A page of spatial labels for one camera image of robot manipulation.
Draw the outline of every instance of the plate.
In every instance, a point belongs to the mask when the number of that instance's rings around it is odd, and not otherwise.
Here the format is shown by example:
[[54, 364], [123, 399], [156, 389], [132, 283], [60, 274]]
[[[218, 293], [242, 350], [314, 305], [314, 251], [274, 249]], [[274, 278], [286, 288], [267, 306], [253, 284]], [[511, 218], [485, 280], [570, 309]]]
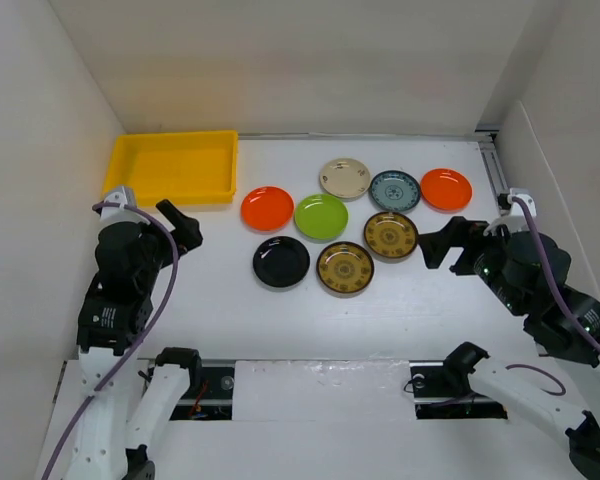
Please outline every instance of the plate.
[[403, 212], [420, 201], [420, 186], [415, 178], [399, 170], [381, 172], [371, 182], [371, 197], [389, 212]]
[[404, 258], [416, 249], [418, 229], [400, 213], [377, 213], [364, 226], [364, 240], [378, 255]]
[[318, 277], [338, 293], [356, 293], [373, 278], [373, 259], [363, 247], [352, 242], [336, 242], [318, 257]]
[[436, 168], [422, 177], [422, 196], [432, 207], [456, 211], [471, 201], [473, 189], [464, 175], [448, 168]]
[[298, 283], [307, 274], [310, 263], [307, 248], [291, 237], [270, 238], [253, 255], [253, 271], [263, 283], [276, 288]]
[[281, 188], [260, 187], [244, 197], [240, 212], [251, 228], [270, 232], [287, 224], [293, 215], [293, 199]]
[[369, 189], [371, 174], [359, 160], [336, 158], [320, 170], [320, 185], [336, 197], [356, 198]]
[[340, 235], [349, 221], [349, 212], [333, 195], [310, 195], [296, 208], [298, 229], [308, 237], [329, 240]]

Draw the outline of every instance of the black robot arm segment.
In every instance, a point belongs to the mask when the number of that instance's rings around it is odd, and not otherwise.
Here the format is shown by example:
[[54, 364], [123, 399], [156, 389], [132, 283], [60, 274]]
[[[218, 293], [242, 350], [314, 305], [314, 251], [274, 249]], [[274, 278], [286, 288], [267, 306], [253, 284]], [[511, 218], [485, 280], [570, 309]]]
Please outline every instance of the black robot arm segment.
[[[427, 268], [440, 266], [449, 248], [462, 253], [450, 270], [478, 275], [516, 316], [527, 315], [524, 331], [555, 358], [599, 364], [598, 353], [562, 314], [548, 288], [538, 253], [528, 231], [510, 233], [500, 225], [485, 235], [488, 224], [453, 217], [440, 231], [420, 235]], [[541, 235], [551, 271], [569, 309], [600, 343], [600, 302], [566, 285], [571, 257], [556, 242]]]
[[[174, 226], [171, 235], [180, 257], [202, 244], [197, 220], [168, 200], [156, 207]], [[77, 343], [82, 352], [108, 347], [120, 356], [151, 315], [151, 293], [160, 270], [173, 261], [171, 247], [154, 225], [125, 218], [100, 231], [95, 257], [98, 272], [78, 316]]]

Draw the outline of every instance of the beige plate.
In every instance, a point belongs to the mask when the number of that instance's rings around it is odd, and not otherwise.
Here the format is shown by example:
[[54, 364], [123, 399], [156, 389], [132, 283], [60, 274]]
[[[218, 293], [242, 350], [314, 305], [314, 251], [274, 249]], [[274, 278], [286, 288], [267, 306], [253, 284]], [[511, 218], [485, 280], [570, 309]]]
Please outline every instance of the beige plate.
[[353, 158], [336, 158], [320, 171], [320, 184], [335, 197], [356, 198], [369, 189], [371, 174], [366, 165]]

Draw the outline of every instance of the blue patterned plate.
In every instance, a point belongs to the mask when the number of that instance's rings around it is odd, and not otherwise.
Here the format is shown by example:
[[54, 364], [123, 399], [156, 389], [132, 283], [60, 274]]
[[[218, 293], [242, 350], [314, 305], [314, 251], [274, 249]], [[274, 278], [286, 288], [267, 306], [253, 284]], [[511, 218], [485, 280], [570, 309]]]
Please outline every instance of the blue patterned plate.
[[389, 212], [411, 210], [421, 197], [417, 180], [399, 170], [387, 170], [373, 177], [369, 191], [376, 203]]

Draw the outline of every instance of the yellow bin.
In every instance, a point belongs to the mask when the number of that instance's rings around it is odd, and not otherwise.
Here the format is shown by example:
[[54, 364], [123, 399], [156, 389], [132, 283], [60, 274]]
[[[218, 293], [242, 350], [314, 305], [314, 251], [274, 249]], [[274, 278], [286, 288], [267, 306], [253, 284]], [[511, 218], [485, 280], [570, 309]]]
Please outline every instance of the yellow bin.
[[164, 198], [175, 205], [231, 203], [237, 156], [234, 131], [121, 135], [102, 195], [127, 185], [141, 207]]

